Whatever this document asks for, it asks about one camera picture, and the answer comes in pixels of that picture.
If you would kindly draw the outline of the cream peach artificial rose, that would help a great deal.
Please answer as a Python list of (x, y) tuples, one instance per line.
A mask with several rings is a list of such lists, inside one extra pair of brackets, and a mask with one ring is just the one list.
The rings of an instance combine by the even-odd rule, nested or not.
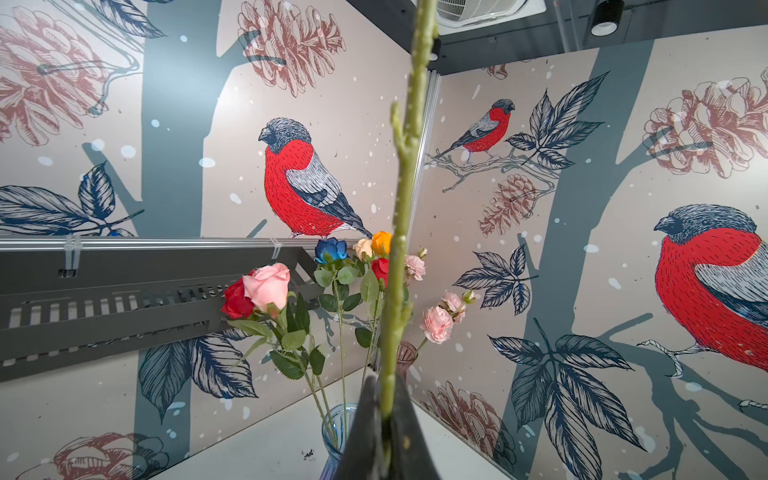
[(354, 255), (361, 261), (369, 261), (374, 258), (372, 240), (368, 238), (360, 239), (353, 246)]

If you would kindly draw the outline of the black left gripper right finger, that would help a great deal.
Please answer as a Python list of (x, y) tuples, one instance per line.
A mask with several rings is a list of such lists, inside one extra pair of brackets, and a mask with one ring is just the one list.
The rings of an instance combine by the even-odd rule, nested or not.
[(390, 425), (392, 460), (389, 478), (439, 480), (440, 476), (406, 390), (399, 389), (395, 394)]

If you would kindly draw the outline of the pink artificial rose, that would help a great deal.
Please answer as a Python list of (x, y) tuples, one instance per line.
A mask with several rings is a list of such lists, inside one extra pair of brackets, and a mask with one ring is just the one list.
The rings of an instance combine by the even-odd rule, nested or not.
[(311, 333), (307, 302), (289, 290), (289, 268), (275, 263), (240, 279), (255, 306), (254, 313), (245, 319), (226, 318), (230, 326), (254, 338), (243, 356), (267, 345), (271, 362), (284, 377), (306, 381), (323, 426), (331, 410), (322, 382), (326, 356)]

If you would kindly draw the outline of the white artificial rose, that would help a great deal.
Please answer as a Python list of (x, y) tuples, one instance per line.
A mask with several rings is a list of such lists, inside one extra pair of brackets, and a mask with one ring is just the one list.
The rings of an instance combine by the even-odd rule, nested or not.
[(411, 71), (404, 105), (393, 102), (390, 123), (398, 158), (396, 201), (392, 215), (387, 291), (382, 317), (381, 366), (379, 371), (379, 410), (384, 423), (393, 416), (398, 375), (397, 349), (413, 306), (405, 299), (405, 256), (408, 251), (413, 190), (419, 149), (424, 129), (424, 109), (428, 87), (428, 64), (438, 37), (435, 1), (419, 1), (416, 7), (411, 43)]

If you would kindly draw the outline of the orange artificial rose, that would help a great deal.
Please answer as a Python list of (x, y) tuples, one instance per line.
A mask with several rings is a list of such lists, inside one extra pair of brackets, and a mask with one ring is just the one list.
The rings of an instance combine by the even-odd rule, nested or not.
[(372, 237), (372, 251), (378, 257), (388, 257), (391, 250), (392, 234), (380, 231)]

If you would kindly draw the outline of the blue purple glass vase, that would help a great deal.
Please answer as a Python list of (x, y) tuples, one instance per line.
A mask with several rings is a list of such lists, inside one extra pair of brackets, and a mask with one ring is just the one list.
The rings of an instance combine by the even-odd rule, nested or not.
[(321, 432), (328, 458), (320, 480), (334, 479), (350, 436), (356, 410), (356, 403), (338, 404), (325, 416)]

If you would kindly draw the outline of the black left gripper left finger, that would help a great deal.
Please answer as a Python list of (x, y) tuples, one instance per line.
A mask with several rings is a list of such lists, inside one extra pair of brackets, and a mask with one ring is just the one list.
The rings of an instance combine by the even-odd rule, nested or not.
[(383, 461), (378, 379), (368, 376), (364, 381), (351, 431), (334, 479), (383, 479)]

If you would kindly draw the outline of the pink peony spray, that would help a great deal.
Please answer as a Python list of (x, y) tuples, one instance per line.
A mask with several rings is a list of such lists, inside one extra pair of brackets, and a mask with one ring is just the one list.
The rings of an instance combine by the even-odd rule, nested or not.
[(420, 282), (426, 275), (425, 258), (427, 249), (421, 248), (416, 254), (409, 254), (405, 257), (406, 282)]
[(416, 352), (420, 353), (427, 343), (440, 345), (449, 340), (453, 327), (463, 321), (467, 307), (475, 301), (473, 290), (467, 290), (461, 295), (455, 292), (445, 293), (436, 306), (423, 313), (420, 329), (424, 333), (424, 339)]

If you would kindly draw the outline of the pink grey glass vase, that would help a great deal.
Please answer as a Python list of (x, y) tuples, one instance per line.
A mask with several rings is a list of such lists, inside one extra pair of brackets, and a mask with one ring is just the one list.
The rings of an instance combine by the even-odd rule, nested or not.
[(415, 363), (419, 355), (418, 349), (408, 341), (401, 341), (397, 350), (397, 374), (407, 381), (408, 370)]

